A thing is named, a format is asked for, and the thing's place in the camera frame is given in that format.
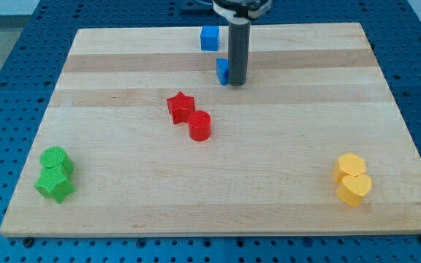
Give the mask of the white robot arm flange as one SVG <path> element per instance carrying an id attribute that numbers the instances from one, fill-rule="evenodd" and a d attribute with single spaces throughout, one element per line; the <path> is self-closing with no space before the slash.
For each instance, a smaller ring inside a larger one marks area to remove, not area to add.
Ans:
<path id="1" fill-rule="evenodd" d="M 272 7 L 272 0 L 213 0 L 213 10 L 220 16 L 232 19 L 257 20 Z"/>

